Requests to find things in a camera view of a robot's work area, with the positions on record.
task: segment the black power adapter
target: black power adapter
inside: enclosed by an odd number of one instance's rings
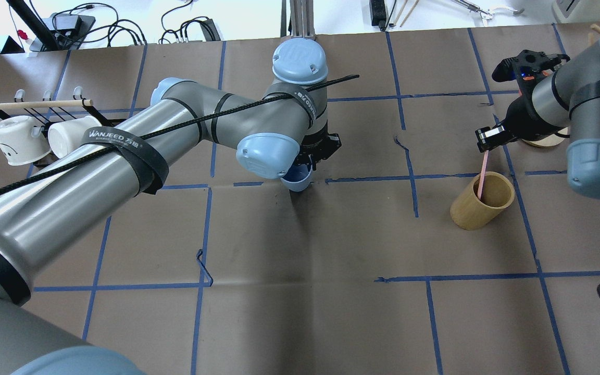
[[[369,11],[372,15],[372,26],[378,26],[381,31],[386,28],[388,12],[385,9],[384,0],[369,0]]]

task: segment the metal tongs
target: metal tongs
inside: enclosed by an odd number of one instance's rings
[[[467,8],[470,12],[477,12],[478,14],[480,14],[481,18],[483,19],[484,26],[488,26],[487,22],[495,17],[495,15],[493,14],[494,10],[507,9],[507,10],[510,10],[512,12],[512,14],[514,14],[514,15],[519,15],[519,14],[522,14],[522,12],[524,12],[524,8],[515,9],[515,8],[509,7],[507,5],[498,5],[497,7],[494,7],[492,9],[485,10],[472,2],[468,2],[467,0],[453,0],[453,1],[458,3],[459,5],[462,5],[462,7]]]

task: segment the wooden dowel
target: wooden dowel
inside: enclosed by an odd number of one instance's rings
[[[402,20],[402,24],[400,24],[400,28],[402,26],[404,26],[404,23],[407,21],[407,19],[409,18],[409,16],[411,15],[411,12],[414,11],[414,9],[416,9],[416,5],[418,5],[420,0],[416,0],[416,2],[411,6],[411,9],[409,9],[409,12],[407,13],[406,17],[404,17],[404,19]]]
[[[50,108],[50,107],[92,107],[91,99],[84,100],[47,100],[45,102],[0,103],[0,109]]]
[[[402,3],[402,7],[399,8],[399,12],[397,12],[397,17],[395,17],[395,21],[393,21],[393,24],[397,24],[397,22],[399,21],[399,17],[402,15],[402,12],[404,11],[404,7],[407,6],[408,2],[409,2],[409,0],[404,0],[404,3]]]
[[[595,24],[595,23],[591,24],[590,29],[592,29],[600,34],[600,26],[598,26],[597,24]]]

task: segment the round wooden disc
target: round wooden disc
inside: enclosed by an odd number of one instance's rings
[[[560,130],[559,133],[563,134],[563,135],[567,135],[569,133],[569,128],[564,128],[564,129]],[[540,141],[524,141],[524,140],[523,141],[529,145],[533,145],[534,147],[555,147],[556,145],[560,144],[564,140],[566,140],[566,138],[557,137],[556,135],[553,134],[547,138],[543,138]]]

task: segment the white mug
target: white mug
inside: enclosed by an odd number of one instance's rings
[[[0,121],[0,150],[12,166],[23,166],[50,154],[48,140],[30,116]]]
[[[59,159],[71,154],[80,147],[85,131],[94,126],[101,126],[101,123],[92,116],[52,124],[48,130],[52,152]]]

